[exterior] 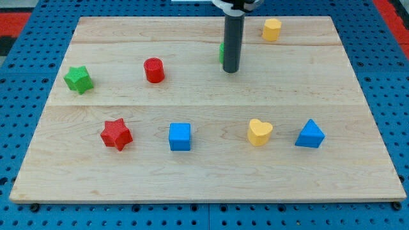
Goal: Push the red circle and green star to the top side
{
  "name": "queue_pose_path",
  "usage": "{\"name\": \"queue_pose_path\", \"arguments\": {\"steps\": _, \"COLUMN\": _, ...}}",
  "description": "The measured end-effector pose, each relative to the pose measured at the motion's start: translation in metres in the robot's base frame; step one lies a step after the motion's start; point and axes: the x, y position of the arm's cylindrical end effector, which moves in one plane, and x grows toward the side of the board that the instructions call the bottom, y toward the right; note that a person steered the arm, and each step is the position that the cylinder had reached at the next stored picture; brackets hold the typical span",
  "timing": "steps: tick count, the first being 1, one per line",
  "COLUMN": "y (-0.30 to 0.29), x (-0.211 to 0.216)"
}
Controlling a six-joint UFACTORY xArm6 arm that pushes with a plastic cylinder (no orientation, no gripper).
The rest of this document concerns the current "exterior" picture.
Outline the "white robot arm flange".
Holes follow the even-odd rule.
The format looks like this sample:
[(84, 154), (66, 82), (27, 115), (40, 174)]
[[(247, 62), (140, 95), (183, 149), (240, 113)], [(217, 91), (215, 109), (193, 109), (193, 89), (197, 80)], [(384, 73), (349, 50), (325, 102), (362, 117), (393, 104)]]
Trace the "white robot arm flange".
[(253, 12), (264, 0), (212, 0), (212, 4), (221, 9), (225, 15), (239, 17)]

